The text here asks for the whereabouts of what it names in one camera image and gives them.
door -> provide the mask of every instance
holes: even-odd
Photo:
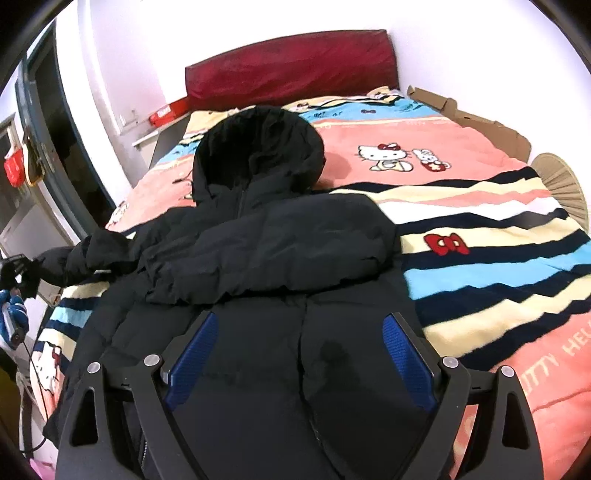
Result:
[[[13,115],[0,122],[0,161],[20,147]],[[3,255],[24,254],[35,258],[50,248],[71,244],[72,240],[54,217],[39,188],[26,184],[14,188],[6,171],[0,167],[0,250]],[[38,295],[46,303],[54,304],[59,293],[58,287],[41,282]]]
[[[47,190],[76,235],[90,235],[107,224],[115,205],[90,162],[65,101],[53,26],[20,65],[17,99],[21,120],[46,171]]]

cardboard box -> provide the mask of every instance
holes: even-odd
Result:
[[[525,163],[530,159],[531,144],[529,140],[502,123],[458,110],[457,102],[453,98],[445,98],[427,90],[409,86],[407,95],[413,100],[426,103],[463,127],[478,130],[496,148],[510,157]]]

door frame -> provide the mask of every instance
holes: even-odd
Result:
[[[72,185],[69,180],[67,173],[57,156],[43,113],[41,112],[41,105],[38,99],[35,82],[29,78],[30,67],[39,59],[39,55],[43,54],[43,50],[48,50],[50,48],[54,51],[53,60],[56,62],[60,95],[62,95],[62,100],[66,107],[66,114],[74,131],[76,141],[79,143],[83,157],[103,191],[103,194],[114,209],[115,205],[111,196],[106,192],[104,185],[96,174],[94,166],[92,166],[92,163],[90,162],[90,157],[88,156],[84,143],[82,143],[76,124],[73,122],[72,114],[64,96],[59,65],[57,64],[55,21],[51,23],[50,27],[40,38],[39,42],[31,52],[31,55],[23,57],[18,66],[17,82],[15,85],[18,112],[24,131],[29,135],[31,143],[39,153],[43,169],[45,170],[43,181],[49,194],[72,230],[74,230],[75,234],[82,239],[94,232],[99,226],[96,224],[80,196],[77,194],[74,185]]]

red headboard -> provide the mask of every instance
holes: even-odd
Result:
[[[385,30],[343,30],[274,38],[185,68],[193,110],[285,105],[323,95],[398,88],[396,57]]]

hello kitty print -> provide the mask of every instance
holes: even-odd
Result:
[[[60,366],[62,355],[60,346],[48,342],[43,342],[43,350],[31,354],[31,388],[44,420],[47,420],[46,412],[50,416],[56,409],[64,384],[64,374]]]
[[[377,146],[360,145],[358,147],[359,156],[363,160],[377,162],[369,169],[371,171],[394,170],[400,172],[412,171],[414,166],[410,162],[411,156],[415,156],[419,165],[432,172],[443,172],[452,166],[448,162],[441,161],[435,154],[426,148],[412,150],[407,152],[397,143],[379,144]]]

